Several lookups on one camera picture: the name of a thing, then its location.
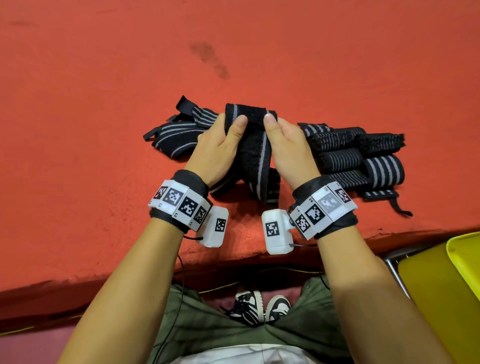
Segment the person's right arm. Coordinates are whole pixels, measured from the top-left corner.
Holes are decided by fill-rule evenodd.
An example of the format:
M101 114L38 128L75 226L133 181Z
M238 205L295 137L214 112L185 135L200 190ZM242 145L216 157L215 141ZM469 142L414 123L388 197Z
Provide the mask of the person's right arm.
M276 168L292 190L320 176L298 127L268 114L264 125ZM454 363L355 226L319 239L318 248L356 363Z

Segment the yellow chair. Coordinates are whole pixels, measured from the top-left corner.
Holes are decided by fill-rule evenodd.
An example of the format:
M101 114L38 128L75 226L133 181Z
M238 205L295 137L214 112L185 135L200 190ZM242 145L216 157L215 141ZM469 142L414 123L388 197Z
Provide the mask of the yellow chair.
M480 295L480 233L410 256L397 269L407 293L455 361L480 363L480 300L474 293Z

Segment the shoe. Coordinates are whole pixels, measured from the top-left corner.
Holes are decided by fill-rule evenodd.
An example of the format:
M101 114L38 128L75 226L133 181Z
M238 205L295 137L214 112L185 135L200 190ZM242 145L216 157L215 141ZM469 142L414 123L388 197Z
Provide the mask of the shoe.
M285 296L278 295L270 300L265 312L265 321L277 321L285 316L292 306Z
M231 310L220 306L232 320L247 326L257 326L264 323L264 304L260 291L242 291L235 295L235 303Z

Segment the dark stain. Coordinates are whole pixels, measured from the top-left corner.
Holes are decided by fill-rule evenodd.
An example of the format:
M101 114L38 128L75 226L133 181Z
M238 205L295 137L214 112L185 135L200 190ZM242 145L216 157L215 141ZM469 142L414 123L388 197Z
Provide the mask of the dark stain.
M216 55L215 49L210 44L207 42L190 43L190 51L202 62L212 66L217 76L222 80L228 80L230 78L230 73L228 72L226 65L224 65Z
M118 9L108 9L108 10L100 10L98 12L96 12L97 14L106 14L108 12L117 12Z
M27 20L14 20L12 22L8 22L9 25L14 25L14 26L38 26L34 22L29 22Z

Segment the green pants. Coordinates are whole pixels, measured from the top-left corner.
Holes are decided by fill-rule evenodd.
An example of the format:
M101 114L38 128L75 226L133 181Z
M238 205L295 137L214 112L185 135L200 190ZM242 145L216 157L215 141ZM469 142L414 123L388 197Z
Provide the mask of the green pants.
M172 328L181 299L181 286L172 285L162 325L148 364ZM319 277L309 279L288 314L272 324L251 328L203 303L185 289L183 304L157 363L170 363L209 349L242 344L281 344L302 348L323 363L352 363L335 313L330 291Z

